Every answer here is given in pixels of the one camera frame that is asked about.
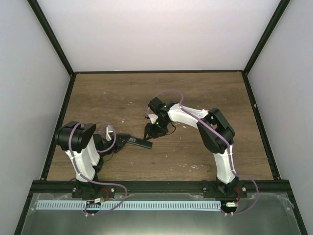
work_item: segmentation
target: purple cable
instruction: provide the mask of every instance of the purple cable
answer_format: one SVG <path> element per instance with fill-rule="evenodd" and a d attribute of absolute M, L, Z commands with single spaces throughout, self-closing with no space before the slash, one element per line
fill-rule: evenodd
<path fill-rule="evenodd" d="M 235 214 L 243 214 L 244 212 L 247 212 L 247 211 L 251 210 L 251 209 L 255 206 L 255 204 L 256 204 L 256 202 L 257 202 L 257 200 L 258 200 L 258 197 L 259 197 L 259 188 L 258 188 L 256 182 L 255 182 L 250 176 L 247 176 L 247 175 L 238 175 L 238 174 L 235 172 L 235 170 L 234 170 L 234 165 L 233 165 L 233 161 L 232 161 L 232 158 L 231 158 L 231 153 L 230 153 L 230 145 L 229 145 L 228 141 L 227 141 L 223 136 L 221 136 L 218 132 L 216 132 L 211 126 L 207 125 L 207 124 L 206 124 L 204 121 L 202 121 L 200 118 L 198 118 L 197 116 L 193 115 L 192 113 L 190 113 L 189 111 L 187 111 L 187 110 L 185 110 L 185 109 L 183 108 L 182 102 L 183 102 L 183 100 L 184 100 L 184 95 L 182 94 L 182 92 L 180 92 L 180 91 L 178 91 L 178 90 L 165 90 L 165 91 L 159 92 L 155 97 L 157 97 L 158 95 L 160 95 L 160 94 L 162 94 L 162 93 L 165 93 L 165 92 L 177 92 L 177 93 L 179 93 L 179 94 L 181 95 L 181 99 L 180 99 L 180 102 L 179 102 L 179 105 L 180 105 L 181 110 L 183 110 L 185 113 L 187 113 L 188 115 L 192 116 L 192 117 L 195 118 L 197 121 L 199 121 L 203 126 L 205 126 L 207 129 L 209 129 L 211 132 L 213 132 L 217 137 L 219 137 L 221 140 L 223 140 L 223 142 L 226 144 L 226 146 L 227 146 L 228 160 L 229 160 L 231 172 L 232 172 L 235 176 L 237 176 L 237 177 L 244 177 L 244 178 L 250 179 L 250 180 L 253 182 L 253 184 L 254 184 L 254 186 L 255 186 L 255 189 L 256 189 L 256 198 L 255 198 L 255 201 L 253 202 L 253 204 L 252 204 L 250 207 L 248 207 L 247 209 L 245 209 L 244 211 L 234 213 L 233 215 L 235 215 Z"/>
<path fill-rule="evenodd" d="M 115 132 L 113 126 L 112 126 L 111 124 L 105 122 L 105 121 L 101 121 L 101 122 L 98 122 L 98 123 L 106 123 L 107 125 L 109 125 L 109 126 L 112 127 L 112 130 L 113 130 L 113 132 L 114 132 L 114 141 L 113 141 L 113 144 L 114 144 L 114 143 L 115 143 L 115 140 L 116 140 L 116 132 Z M 80 176 L 81 176 L 84 180 L 87 180 L 87 181 L 90 182 L 90 183 L 97 184 L 97 185 L 106 185 L 106 186 L 107 186 L 107 185 L 109 185 L 109 186 L 118 186 L 118 187 L 121 187 L 121 188 L 123 188 L 123 189 L 125 190 L 125 197 L 124 197 L 115 207 L 109 209 L 108 211 L 101 212 L 101 213 L 98 212 L 98 213 L 93 214 L 93 215 L 107 214 L 107 213 L 109 213 L 109 212 L 112 212 L 112 211 L 115 210 L 116 208 L 118 208 L 118 207 L 126 200 L 126 198 L 127 198 L 127 188 L 126 188 L 124 185 L 120 185 L 120 184 L 115 184 L 115 183 L 101 183 L 101 182 L 93 181 L 93 180 L 91 180 L 91 179 L 88 179 L 86 176 L 84 176 L 84 175 L 80 172 L 80 170 L 79 170 L 79 168 L 78 168 L 78 165 L 77 165 L 77 163 L 76 163 L 76 160 L 75 160 L 75 158 L 74 158 L 74 152 L 73 152 L 73 150 L 72 150 L 72 138 L 73 138 L 73 135 L 74 135 L 74 132 L 75 132 L 76 128 L 77 128 L 79 125 L 81 125 L 81 124 L 85 124 L 85 123 L 82 123 L 82 122 L 77 123 L 77 124 L 73 127 L 73 130 L 71 131 L 71 133 L 70 133 L 70 135 L 69 135 L 69 139 L 68 139 L 68 149 L 69 149 L 69 151 L 70 151 L 70 153 L 71 153 L 71 156 L 73 157 L 73 164 L 74 164 L 74 167 L 75 167 L 75 169 L 76 169 L 76 171 L 77 171 L 77 174 L 80 174 Z M 106 151 L 110 150 L 111 148 L 112 148 L 112 145 L 111 145 L 111 147 L 109 147 L 108 149 L 103 150 L 103 152 L 106 152 Z M 87 205 L 87 206 L 85 207 L 84 212 L 85 212 L 86 215 L 89 214 L 89 213 L 87 212 L 87 208 L 90 207 L 91 205 L 94 205 L 94 204 L 95 204 L 95 203 L 90 204 L 90 205 Z"/>

